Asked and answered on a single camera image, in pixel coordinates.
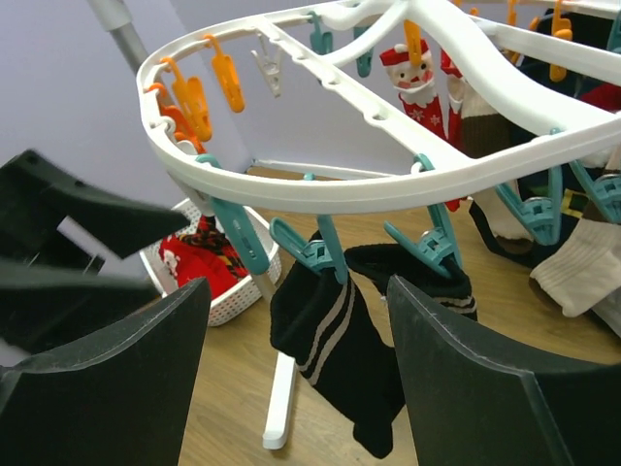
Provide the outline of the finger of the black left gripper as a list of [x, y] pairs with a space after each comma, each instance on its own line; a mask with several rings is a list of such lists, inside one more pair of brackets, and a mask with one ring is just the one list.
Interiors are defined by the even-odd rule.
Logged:
[[1, 251], [28, 256], [71, 218], [120, 258], [189, 225], [182, 213], [85, 183], [34, 150], [1, 166]]
[[158, 299], [144, 280], [1, 261], [1, 338], [31, 353], [124, 319]]

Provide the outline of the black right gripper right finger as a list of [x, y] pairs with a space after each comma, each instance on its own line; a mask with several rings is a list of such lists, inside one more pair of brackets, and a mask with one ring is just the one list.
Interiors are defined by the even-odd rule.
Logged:
[[616, 465], [620, 368], [537, 349], [401, 277], [387, 302], [422, 465]]

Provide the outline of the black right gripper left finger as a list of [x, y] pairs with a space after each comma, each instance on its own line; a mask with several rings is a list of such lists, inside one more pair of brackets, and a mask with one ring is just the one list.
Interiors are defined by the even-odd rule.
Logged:
[[2, 368], [2, 464], [178, 464], [210, 303], [197, 279]]

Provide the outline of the black striped sock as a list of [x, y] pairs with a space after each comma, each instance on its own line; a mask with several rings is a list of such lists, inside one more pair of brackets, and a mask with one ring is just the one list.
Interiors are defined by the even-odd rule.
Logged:
[[398, 244], [357, 246], [347, 249], [344, 257], [349, 268], [369, 279], [382, 296], [386, 295], [389, 279], [397, 275], [449, 310], [477, 321], [477, 304], [470, 278], [451, 257], [441, 263], [448, 277]]
[[405, 405], [394, 349], [373, 324], [354, 280], [294, 262], [270, 305], [272, 346], [353, 424], [354, 439], [382, 459], [393, 449], [392, 422]]

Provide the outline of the teal clothes peg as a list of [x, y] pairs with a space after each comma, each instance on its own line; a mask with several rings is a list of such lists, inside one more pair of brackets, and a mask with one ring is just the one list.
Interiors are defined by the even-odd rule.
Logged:
[[348, 268], [334, 222], [328, 215], [318, 215], [316, 222], [320, 239], [306, 241], [279, 217], [271, 220], [270, 235], [280, 247], [316, 275], [325, 269], [332, 269], [336, 281], [346, 284]]
[[455, 232], [444, 204], [428, 206], [427, 211], [433, 227], [425, 231], [417, 242], [410, 240], [389, 221], [385, 221], [383, 227], [385, 232], [407, 252], [434, 272], [448, 279], [451, 274], [442, 264], [447, 258], [453, 259], [458, 266], [462, 266]]

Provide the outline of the white round sock hanger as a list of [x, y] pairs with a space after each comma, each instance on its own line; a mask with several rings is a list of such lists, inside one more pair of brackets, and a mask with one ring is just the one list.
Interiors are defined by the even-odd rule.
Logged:
[[[453, 17], [469, 19], [447, 1], [335, 1], [316, 4], [325, 24], [348, 29], [366, 18], [370, 29], [351, 44], [319, 55], [291, 37], [286, 29], [301, 24], [309, 9], [295, 9], [241, 17], [209, 26], [165, 45], [145, 60], [137, 73], [142, 125], [156, 155], [176, 182], [203, 188], [211, 197], [241, 205], [304, 214], [367, 214], [436, 204], [470, 194], [458, 190], [449, 174], [463, 164], [459, 151], [423, 129], [381, 97], [350, 77], [343, 66], [370, 49], [405, 19], [418, 23], [443, 46], [442, 39], [456, 39]], [[350, 169], [329, 168], [321, 182], [266, 179], [214, 168], [193, 160], [169, 138], [150, 91], [164, 70], [167, 58], [183, 58], [204, 46], [209, 38], [238, 39], [259, 32], [306, 68], [322, 86], [350, 104], [371, 127], [385, 132], [412, 153], [422, 153], [433, 164], [430, 172], [354, 180]]]

